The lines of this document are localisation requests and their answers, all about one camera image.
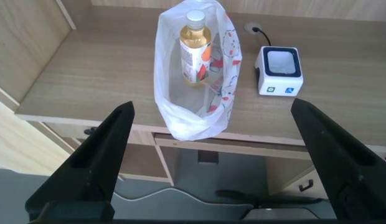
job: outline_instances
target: wooden wall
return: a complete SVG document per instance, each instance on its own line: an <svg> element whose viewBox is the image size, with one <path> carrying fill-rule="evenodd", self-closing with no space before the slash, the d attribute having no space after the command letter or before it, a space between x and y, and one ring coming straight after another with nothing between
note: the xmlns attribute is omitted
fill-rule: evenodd
<svg viewBox="0 0 386 224"><path fill-rule="evenodd" d="M97 6L168 9L181 0L92 0ZM386 0L219 0L228 12L386 21Z"/></svg>
<svg viewBox="0 0 386 224"><path fill-rule="evenodd" d="M14 112L70 30L55 0L0 0L0 167L50 175L68 158Z"/></svg>
<svg viewBox="0 0 386 224"><path fill-rule="evenodd" d="M0 88L20 103L69 32L55 0L0 0Z"/></svg>

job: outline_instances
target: blue button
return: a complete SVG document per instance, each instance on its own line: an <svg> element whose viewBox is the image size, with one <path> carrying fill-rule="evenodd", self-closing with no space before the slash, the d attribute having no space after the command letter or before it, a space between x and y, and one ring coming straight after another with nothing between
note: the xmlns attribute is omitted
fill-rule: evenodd
<svg viewBox="0 0 386 224"><path fill-rule="evenodd" d="M293 93L293 91L294 91L294 88L287 88L286 89L286 93Z"/></svg>

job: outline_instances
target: bottle label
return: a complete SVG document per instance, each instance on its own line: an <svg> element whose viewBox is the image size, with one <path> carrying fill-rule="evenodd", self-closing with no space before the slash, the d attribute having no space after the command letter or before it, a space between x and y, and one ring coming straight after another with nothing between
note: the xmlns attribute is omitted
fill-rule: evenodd
<svg viewBox="0 0 386 224"><path fill-rule="evenodd" d="M181 41L182 74L191 83L198 83L208 77L211 59L211 43L197 49Z"/></svg>

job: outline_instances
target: beverage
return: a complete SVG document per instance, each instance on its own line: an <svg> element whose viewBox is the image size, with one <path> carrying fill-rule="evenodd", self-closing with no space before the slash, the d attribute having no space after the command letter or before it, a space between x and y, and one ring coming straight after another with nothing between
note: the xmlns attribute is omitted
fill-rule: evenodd
<svg viewBox="0 0 386 224"><path fill-rule="evenodd" d="M186 14L187 25L181 30L182 75L191 84L209 76L211 31L205 26L205 14L191 10Z"/></svg>

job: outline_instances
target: white plastic bag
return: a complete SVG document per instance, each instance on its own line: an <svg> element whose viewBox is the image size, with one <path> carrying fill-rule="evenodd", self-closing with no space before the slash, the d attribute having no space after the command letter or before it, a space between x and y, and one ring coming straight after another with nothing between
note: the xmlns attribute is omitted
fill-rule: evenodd
<svg viewBox="0 0 386 224"><path fill-rule="evenodd" d="M212 33L209 81L191 87L182 76L179 34L190 10L205 12ZM235 28L216 0L185 0L159 16L154 98L166 125L181 141L210 138L226 129L242 54Z"/></svg>

